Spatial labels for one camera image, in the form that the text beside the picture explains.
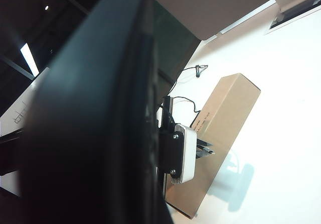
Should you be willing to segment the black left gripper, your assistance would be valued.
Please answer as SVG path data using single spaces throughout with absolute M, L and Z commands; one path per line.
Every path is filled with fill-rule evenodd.
M 158 181 L 162 195 L 166 198 L 168 181 L 172 185 L 183 183 L 185 170 L 185 130 L 177 124 L 172 115 L 173 98 L 165 96 L 162 109 L 161 126 L 158 132 Z M 212 144 L 197 139 L 196 159 L 215 155 Z

